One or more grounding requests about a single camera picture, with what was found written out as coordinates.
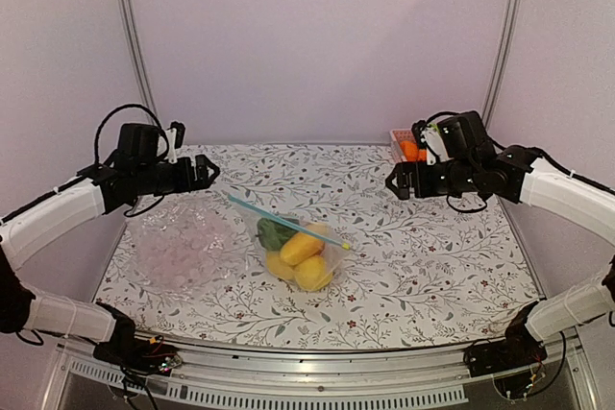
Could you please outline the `clear zip top bag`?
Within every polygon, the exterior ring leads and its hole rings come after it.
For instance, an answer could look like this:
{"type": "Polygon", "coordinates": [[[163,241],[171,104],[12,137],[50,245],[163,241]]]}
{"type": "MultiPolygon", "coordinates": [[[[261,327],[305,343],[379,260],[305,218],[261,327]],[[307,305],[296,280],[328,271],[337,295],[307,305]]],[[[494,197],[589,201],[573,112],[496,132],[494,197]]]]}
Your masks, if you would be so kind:
{"type": "Polygon", "coordinates": [[[351,245],[325,223],[269,212],[235,196],[229,198],[253,245],[250,255],[274,277],[304,292],[329,285],[351,245]]]}

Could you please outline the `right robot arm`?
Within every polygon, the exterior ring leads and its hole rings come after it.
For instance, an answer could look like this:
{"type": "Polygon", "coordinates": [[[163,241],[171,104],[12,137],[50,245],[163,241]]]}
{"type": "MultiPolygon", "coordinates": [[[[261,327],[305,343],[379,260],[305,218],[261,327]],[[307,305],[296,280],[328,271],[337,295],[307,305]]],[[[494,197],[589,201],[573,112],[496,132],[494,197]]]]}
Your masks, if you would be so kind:
{"type": "MultiPolygon", "coordinates": [[[[536,147],[503,147],[474,111],[436,113],[412,127],[424,160],[399,162],[385,180],[400,200],[459,198],[475,193],[535,206],[614,241],[614,191],[556,162],[536,147]]],[[[569,327],[614,310],[614,269],[596,274],[550,299],[524,307],[506,328],[497,359],[518,367],[538,346],[569,327]]]]}

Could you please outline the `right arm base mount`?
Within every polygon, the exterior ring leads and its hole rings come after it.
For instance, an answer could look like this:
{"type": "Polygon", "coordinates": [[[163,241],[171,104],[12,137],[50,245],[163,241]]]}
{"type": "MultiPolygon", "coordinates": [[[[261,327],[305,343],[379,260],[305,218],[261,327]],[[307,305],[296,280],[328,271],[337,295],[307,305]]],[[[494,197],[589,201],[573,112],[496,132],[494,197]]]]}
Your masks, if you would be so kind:
{"type": "Polygon", "coordinates": [[[474,343],[464,350],[463,362],[471,377],[529,366],[548,357],[543,341],[534,339],[526,327],[529,313],[537,304],[528,304],[516,314],[503,339],[474,343]]]}

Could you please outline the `green toy pepper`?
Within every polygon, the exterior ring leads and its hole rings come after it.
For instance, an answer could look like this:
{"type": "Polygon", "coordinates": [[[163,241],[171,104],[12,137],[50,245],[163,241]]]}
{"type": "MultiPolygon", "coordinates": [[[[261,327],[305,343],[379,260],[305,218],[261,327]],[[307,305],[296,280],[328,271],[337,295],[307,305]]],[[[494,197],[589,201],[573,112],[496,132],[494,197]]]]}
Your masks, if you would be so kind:
{"type": "Polygon", "coordinates": [[[297,231],[284,224],[261,218],[257,222],[257,238],[268,252],[278,252],[297,231]]]}

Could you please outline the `yellow toy lemon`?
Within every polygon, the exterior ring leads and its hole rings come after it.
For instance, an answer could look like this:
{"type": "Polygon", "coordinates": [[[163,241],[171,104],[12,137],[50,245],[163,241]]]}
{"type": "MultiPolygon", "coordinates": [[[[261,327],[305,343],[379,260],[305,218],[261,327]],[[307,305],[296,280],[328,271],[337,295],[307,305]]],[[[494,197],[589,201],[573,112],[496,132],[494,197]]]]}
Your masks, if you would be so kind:
{"type": "Polygon", "coordinates": [[[279,252],[267,252],[265,265],[269,273],[279,279],[286,281],[294,279],[293,267],[283,262],[279,252]]]}
{"type": "Polygon", "coordinates": [[[294,280],[299,287],[308,292],[315,292],[327,286],[333,277],[333,272],[327,267],[325,258],[314,255],[294,268],[294,280]]]}

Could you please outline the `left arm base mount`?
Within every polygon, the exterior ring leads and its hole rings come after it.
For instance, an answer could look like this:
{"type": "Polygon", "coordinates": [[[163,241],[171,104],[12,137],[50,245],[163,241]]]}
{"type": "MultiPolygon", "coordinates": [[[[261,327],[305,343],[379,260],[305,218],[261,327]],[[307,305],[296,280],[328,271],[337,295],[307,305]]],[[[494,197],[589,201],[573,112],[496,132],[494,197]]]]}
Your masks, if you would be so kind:
{"type": "Polygon", "coordinates": [[[97,302],[97,305],[110,312],[115,327],[108,342],[98,343],[94,347],[95,359],[145,375],[170,375],[173,369],[182,365],[178,349],[166,344],[162,335],[148,340],[139,339],[135,336],[135,322],[132,319],[108,304],[97,302]]]}

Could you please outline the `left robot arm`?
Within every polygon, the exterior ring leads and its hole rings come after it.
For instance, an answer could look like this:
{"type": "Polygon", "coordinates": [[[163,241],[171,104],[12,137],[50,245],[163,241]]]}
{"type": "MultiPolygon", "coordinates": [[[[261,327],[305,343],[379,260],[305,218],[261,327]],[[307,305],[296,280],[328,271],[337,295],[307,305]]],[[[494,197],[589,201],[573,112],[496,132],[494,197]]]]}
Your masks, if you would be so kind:
{"type": "Polygon", "coordinates": [[[185,125],[127,123],[107,160],[95,159],[68,182],[1,220],[1,331],[36,330],[104,343],[123,366],[143,355],[140,341],[118,328],[119,317],[96,304],[27,287],[16,274],[32,256],[80,225],[143,196],[210,188],[220,169],[207,156],[178,157],[185,125]]]}

